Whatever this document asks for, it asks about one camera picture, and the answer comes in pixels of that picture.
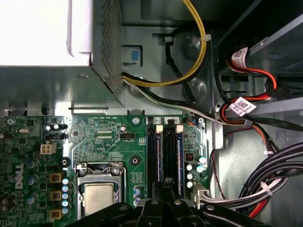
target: zip tie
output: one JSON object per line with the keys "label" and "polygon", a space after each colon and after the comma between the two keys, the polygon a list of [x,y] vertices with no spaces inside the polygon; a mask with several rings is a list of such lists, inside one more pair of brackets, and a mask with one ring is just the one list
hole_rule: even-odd
{"label": "zip tie", "polygon": [[269,196],[273,196],[273,193],[271,192],[271,190],[269,189],[268,185],[266,183],[264,183],[263,181],[260,183],[261,188],[263,188]]}
{"label": "zip tie", "polygon": [[210,34],[204,35],[201,37],[201,41],[210,41],[212,39],[212,36]]}
{"label": "zip tie", "polygon": [[252,126],[252,121],[246,120],[243,126],[249,128]]}
{"label": "zip tie", "polygon": [[274,154],[274,152],[273,151],[271,151],[271,150],[265,150],[265,151],[263,151],[263,153],[264,153],[264,155],[273,155]]}

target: capacitor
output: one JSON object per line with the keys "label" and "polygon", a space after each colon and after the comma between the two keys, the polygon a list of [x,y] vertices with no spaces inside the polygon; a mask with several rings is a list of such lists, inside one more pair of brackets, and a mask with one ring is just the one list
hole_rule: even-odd
{"label": "capacitor", "polygon": [[62,194],[62,199],[66,200],[69,197],[68,193],[63,193]]}
{"label": "capacitor", "polygon": [[53,129],[54,130],[64,130],[67,129],[67,125],[66,124],[54,124],[53,125]]}
{"label": "capacitor", "polygon": [[186,187],[187,188],[192,188],[194,186],[193,182],[192,181],[189,181],[186,183]]}
{"label": "capacitor", "polygon": [[8,197],[6,197],[6,198],[4,198],[3,200],[2,200],[2,204],[3,205],[7,205],[7,204],[9,204],[10,202],[12,202],[13,200],[15,200],[16,199],[16,194],[11,194],[11,195],[9,195]]}
{"label": "capacitor", "polygon": [[68,186],[66,186],[66,185],[63,186],[63,187],[62,187],[62,191],[63,191],[63,192],[67,192],[67,191],[68,191]]}
{"label": "capacitor", "polygon": [[193,169],[193,166],[191,165],[191,164],[188,164],[187,166],[186,166],[186,170],[187,171],[191,171]]}
{"label": "capacitor", "polygon": [[27,162],[27,168],[28,169],[36,168],[38,165],[39,165],[39,161],[37,159],[29,160]]}
{"label": "capacitor", "polygon": [[138,203],[138,201],[140,201],[140,200],[141,200],[140,198],[137,198],[137,199],[134,200],[134,206],[135,206],[135,207],[137,206],[137,203]]}
{"label": "capacitor", "polygon": [[127,127],[125,125],[122,125],[120,128],[120,132],[125,132],[127,129]]}
{"label": "capacitor", "polygon": [[67,214],[68,213],[68,209],[66,207],[62,208],[62,214]]}
{"label": "capacitor", "polygon": [[0,196],[0,202],[2,202],[5,198],[8,197],[8,193],[7,192],[4,192],[1,196]]}
{"label": "capacitor", "polygon": [[197,161],[202,165],[206,164],[207,159],[204,156],[198,156]]}
{"label": "capacitor", "polygon": [[186,178],[187,178],[188,180],[191,180],[191,179],[194,178],[194,176],[193,176],[192,173],[188,173],[188,174],[186,175]]}
{"label": "capacitor", "polygon": [[9,140],[14,137],[13,133],[0,133],[0,140]]}
{"label": "capacitor", "polygon": [[3,206],[3,207],[2,207],[2,211],[3,211],[3,212],[7,212],[7,211],[9,211],[10,209],[12,209],[12,208],[15,207],[15,206],[16,206],[16,202],[13,201],[13,202],[11,202],[10,204],[8,204],[7,206]]}
{"label": "capacitor", "polygon": [[31,205],[33,204],[35,201],[38,201],[39,195],[37,193],[31,193],[30,196],[27,197],[26,199],[26,204],[27,205]]}
{"label": "capacitor", "polygon": [[63,200],[63,201],[62,201],[62,206],[63,206],[63,207],[67,207],[67,206],[68,206],[68,204],[69,204],[69,203],[68,203],[68,201],[67,201],[67,200]]}
{"label": "capacitor", "polygon": [[71,178],[69,177],[69,176],[67,176],[67,177],[65,177],[63,180],[62,180],[62,183],[64,184],[64,185],[67,185],[68,184],[68,182],[71,180]]}
{"label": "capacitor", "polygon": [[196,165],[196,171],[198,172],[198,173],[202,173],[203,172],[203,170],[204,170],[204,167],[202,166],[202,165]]}
{"label": "capacitor", "polygon": [[27,178],[27,185],[33,185],[39,182],[39,177],[37,175],[32,175]]}

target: red wire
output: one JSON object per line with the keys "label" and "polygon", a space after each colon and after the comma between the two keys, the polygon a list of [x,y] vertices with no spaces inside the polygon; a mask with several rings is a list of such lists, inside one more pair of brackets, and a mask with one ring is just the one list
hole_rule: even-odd
{"label": "red wire", "polygon": [[252,72],[258,72],[258,73],[261,73],[261,74],[263,74],[263,75],[266,75],[266,76],[270,77],[271,80],[273,81],[273,87],[274,87],[274,89],[277,88],[276,78],[275,78],[271,73],[266,72],[266,71],[264,71],[264,70],[259,70],[259,69],[243,68],[243,67],[237,65],[234,61],[232,61],[232,64],[233,64],[234,66],[236,66],[237,68],[244,69],[244,70],[248,70],[248,71],[252,71]]}

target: barcode label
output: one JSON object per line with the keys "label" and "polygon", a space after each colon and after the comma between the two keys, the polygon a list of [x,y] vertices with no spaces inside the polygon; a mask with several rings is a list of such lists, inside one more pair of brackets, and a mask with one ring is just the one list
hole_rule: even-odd
{"label": "barcode label", "polygon": [[240,97],[236,102],[232,103],[229,108],[233,110],[237,115],[242,117],[244,114],[248,114],[253,111],[256,106],[244,98]]}
{"label": "barcode label", "polygon": [[232,61],[242,68],[247,68],[245,64],[245,56],[247,53],[248,47],[245,47],[241,50],[238,50],[232,55]]}

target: white wire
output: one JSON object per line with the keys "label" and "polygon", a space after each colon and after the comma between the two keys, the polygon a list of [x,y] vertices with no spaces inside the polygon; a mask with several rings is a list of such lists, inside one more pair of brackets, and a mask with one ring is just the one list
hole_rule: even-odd
{"label": "white wire", "polygon": [[144,93],[142,90],[140,90],[136,85],[134,84],[131,84],[129,83],[127,80],[123,79],[123,81],[128,84],[129,86],[133,87],[135,90],[138,90],[140,91],[146,98],[148,98],[149,100],[151,100],[152,102],[156,103],[156,104],[159,104],[159,105],[162,105],[162,106],[166,106],[166,107],[170,107],[170,108],[174,108],[174,109],[182,109],[182,110],[186,110],[186,111],[189,111],[189,112],[192,112],[192,113],[195,113],[201,117],[204,117],[208,120],[211,120],[213,122],[216,122],[218,124],[226,124],[224,122],[221,122],[221,121],[218,121],[216,119],[213,119],[211,117],[208,117],[206,116],[205,114],[201,113],[200,111],[198,110],[195,110],[195,109],[192,109],[192,108],[189,108],[189,107],[185,107],[185,106],[179,106],[179,105],[172,105],[172,104],[167,104],[167,103],[162,103],[162,102],[159,102],[158,100],[155,100],[153,98],[151,98],[150,96],[148,96],[148,94]]}
{"label": "white wire", "polygon": [[[278,178],[278,179],[275,179],[268,187],[269,189],[273,188],[274,186],[276,186],[282,179],[281,178]],[[225,203],[225,202],[234,202],[234,201],[241,201],[242,199],[248,199],[248,198],[252,198],[254,196],[258,196],[260,194],[263,194],[265,193],[266,190],[262,189],[261,191],[255,193],[255,194],[252,194],[252,195],[249,195],[249,196],[246,196],[246,197],[242,197],[242,198],[238,198],[238,199],[234,199],[234,200],[217,200],[217,199],[213,199],[213,198],[210,198],[208,197],[207,195],[205,194],[201,194],[200,196],[203,197],[203,201],[206,201],[206,202],[212,202],[212,203]]]}

